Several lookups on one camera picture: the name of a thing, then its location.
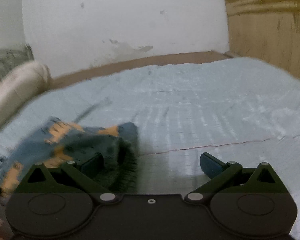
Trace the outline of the cream white rolled comforter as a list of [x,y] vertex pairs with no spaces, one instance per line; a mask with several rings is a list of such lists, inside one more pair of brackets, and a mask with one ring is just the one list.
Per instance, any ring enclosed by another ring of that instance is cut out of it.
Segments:
[[48,66],[38,61],[25,62],[0,81],[0,129],[29,100],[50,88]]

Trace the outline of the blue pants with orange trucks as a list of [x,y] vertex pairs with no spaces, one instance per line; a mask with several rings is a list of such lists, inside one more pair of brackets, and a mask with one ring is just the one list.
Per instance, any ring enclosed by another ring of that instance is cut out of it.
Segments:
[[74,161],[84,175],[115,193],[133,191],[138,171],[138,128],[132,122],[112,127],[84,127],[50,118],[0,157],[0,193],[15,191],[31,166],[58,168]]

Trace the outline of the light blue quilted mattress pad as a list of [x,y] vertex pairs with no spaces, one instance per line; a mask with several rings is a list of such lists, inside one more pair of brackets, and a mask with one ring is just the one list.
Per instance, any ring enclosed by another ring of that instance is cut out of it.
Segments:
[[300,80],[246,57],[147,66],[52,90],[0,131],[6,159],[49,117],[87,127],[133,122],[139,134],[138,193],[187,193],[207,182],[203,152],[245,167],[268,162],[298,206]]

